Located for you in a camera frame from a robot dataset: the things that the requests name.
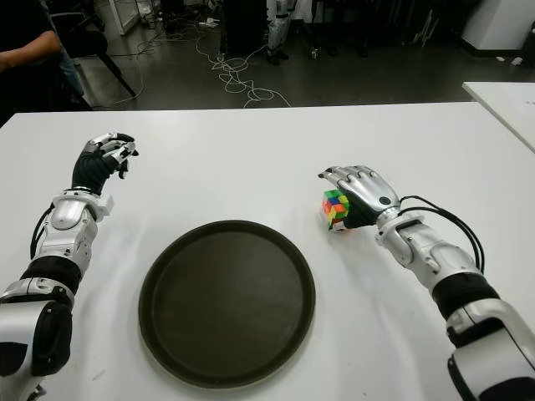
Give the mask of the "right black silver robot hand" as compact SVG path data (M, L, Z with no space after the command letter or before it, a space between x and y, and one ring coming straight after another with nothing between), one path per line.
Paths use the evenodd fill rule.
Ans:
M332 166L318 177L333 184L348 198L348 215L342 219L346 229L376 226L377 221L400 212L399 196L367 166Z

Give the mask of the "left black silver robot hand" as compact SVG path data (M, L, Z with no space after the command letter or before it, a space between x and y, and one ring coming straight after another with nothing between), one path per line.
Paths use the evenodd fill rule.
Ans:
M72 174L73 189L101 195L106 181L115 173L123 180L129 170L129 158L136 157L135 139L111 132L88 141L76 160Z

